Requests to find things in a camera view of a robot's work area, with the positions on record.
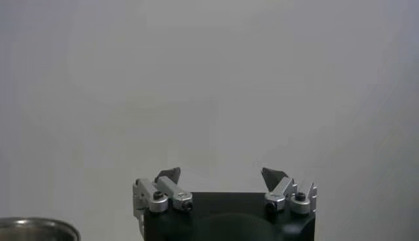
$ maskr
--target white wall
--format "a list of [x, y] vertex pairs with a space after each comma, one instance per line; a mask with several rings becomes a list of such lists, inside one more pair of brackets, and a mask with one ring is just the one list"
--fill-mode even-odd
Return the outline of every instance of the white wall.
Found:
[[3, 0], [0, 216], [139, 240], [131, 184], [319, 187], [318, 240], [419, 240], [416, 0]]

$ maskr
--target metal bowl rim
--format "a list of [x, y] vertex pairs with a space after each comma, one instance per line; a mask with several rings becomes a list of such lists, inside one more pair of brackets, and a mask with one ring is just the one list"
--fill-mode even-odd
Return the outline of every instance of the metal bowl rim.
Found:
[[73, 235], [76, 240], [80, 241], [80, 233], [69, 223], [57, 219], [47, 219], [42, 217], [4, 217], [0, 218], [0, 229], [10, 227], [50, 227], [58, 229], [70, 235]]

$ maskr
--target silver metal bracket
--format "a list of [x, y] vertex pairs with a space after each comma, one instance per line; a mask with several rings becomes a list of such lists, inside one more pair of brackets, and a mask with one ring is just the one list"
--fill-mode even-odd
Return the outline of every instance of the silver metal bracket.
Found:
[[316, 211], [317, 187], [314, 183], [303, 181], [295, 195], [290, 199], [291, 211], [298, 214], [308, 214]]
[[192, 193], [184, 191], [168, 177], [159, 177], [157, 179], [156, 187], [173, 200], [173, 207], [175, 209], [186, 212], [192, 210]]
[[157, 190], [148, 179], [138, 179], [133, 187], [134, 210], [150, 209], [161, 213], [168, 209], [168, 197]]
[[284, 177], [278, 183], [274, 190], [264, 195], [266, 209], [269, 212], [278, 212], [283, 210], [285, 199], [291, 196], [297, 190], [294, 179]]

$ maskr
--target black screw head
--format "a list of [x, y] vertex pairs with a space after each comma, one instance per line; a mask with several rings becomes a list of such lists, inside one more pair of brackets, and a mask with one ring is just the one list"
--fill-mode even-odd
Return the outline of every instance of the black screw head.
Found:
[[302, 192], [299, 192], [295, 195], [295, 200], [302, 202], [306, 200], [306, 195]]
[[160, 191], [157, 191], [157, 192], [153, 193], [153, 199], [154, 200], [161, 199], [163, 196], [164, 196], [164, 194]]
[[193, 207], [194, 206], [193, 206], [192, 202], [184, 202], [184, 203], [182, 203], [183, 210], [185, 210], [187, 212], [192, 211]]
[[274, 213], [276, 211], [276, 204], [273, 202], [268, 202], [265, 208], [268, 213]]

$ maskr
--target stainless steel bowl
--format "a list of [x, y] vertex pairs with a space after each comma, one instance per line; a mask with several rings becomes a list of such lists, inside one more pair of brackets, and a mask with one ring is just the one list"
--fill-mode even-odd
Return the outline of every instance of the stainless steel bowl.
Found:
[[63, 221], [38, 217], [0, 218], [1, 241], [80, 241], [80, 234]]

